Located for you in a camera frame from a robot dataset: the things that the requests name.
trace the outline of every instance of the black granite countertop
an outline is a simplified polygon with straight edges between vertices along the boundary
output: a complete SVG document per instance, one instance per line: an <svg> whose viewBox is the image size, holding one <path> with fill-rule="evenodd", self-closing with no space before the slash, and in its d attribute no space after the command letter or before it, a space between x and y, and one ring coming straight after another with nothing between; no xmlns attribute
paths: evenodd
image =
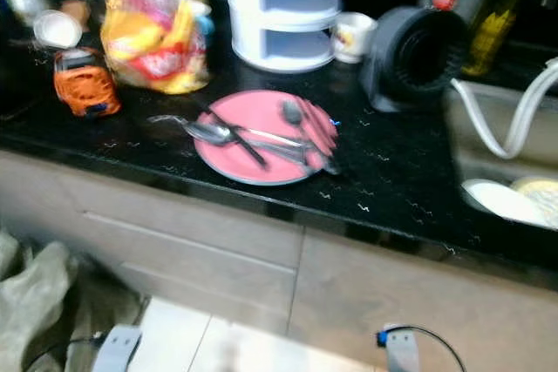
<svg viewBox="0 0 558 372"><path fill-rule="evenodd" d="M227 32L226 27L220 30ZM462 199L441 112L373 111L354 66L333 62L299 75L258 71L233 54L226 35L217 39L213 51L214 78L195 95L211 102L236 91L263 88L308 98L340 122L338 157L344 175L320 173L276 187L237 183L206 166L180 128L146 122L161 113L197 118L200 110L188 95L123 87L119 114L87 121L74 118L51 85L33 71L26 82L29 89L42 89L43 95L16 118L0 122L0 147L356 240L389 240L415 254L427 244L442 250L440 258L484 254L558 269L556 232L500 219Z"/></svg>

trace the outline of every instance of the floor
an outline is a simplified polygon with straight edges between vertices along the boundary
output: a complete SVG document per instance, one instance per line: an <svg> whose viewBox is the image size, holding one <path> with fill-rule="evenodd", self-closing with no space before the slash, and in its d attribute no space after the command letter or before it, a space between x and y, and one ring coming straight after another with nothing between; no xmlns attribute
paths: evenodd
<svg viewBox="0 0 558 372"><path fill-rule="evenodd" d="M140 326L129 372L383 372L159 298Z"/></svg>

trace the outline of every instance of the stainless steel sink basin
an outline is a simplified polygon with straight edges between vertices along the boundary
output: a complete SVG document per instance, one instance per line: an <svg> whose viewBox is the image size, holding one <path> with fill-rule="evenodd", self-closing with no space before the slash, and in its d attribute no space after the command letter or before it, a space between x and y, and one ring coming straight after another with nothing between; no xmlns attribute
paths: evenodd
<svg viewBox="0 0 558 372"><path fill-rule="evenodd" d="M522 92L466 84L474 92L494 136L502 143ZM558 179L558 98L546 96L542 100L522 152L511 160L500 159L488 150L453 88L446 94L446 123L462 180L490 179L508 186L527 176Z"/></svg>

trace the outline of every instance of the white plastic drawer organizer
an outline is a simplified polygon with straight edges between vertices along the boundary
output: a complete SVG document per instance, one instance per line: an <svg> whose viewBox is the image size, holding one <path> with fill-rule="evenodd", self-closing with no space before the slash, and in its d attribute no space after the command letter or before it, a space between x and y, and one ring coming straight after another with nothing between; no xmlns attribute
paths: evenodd
<svg viewBox="0 0 558 372"><path fill-rule="evenodd" d="M330 27L339 0L228 0L233 50L277 72L310 71L332 59Z"/></svg>

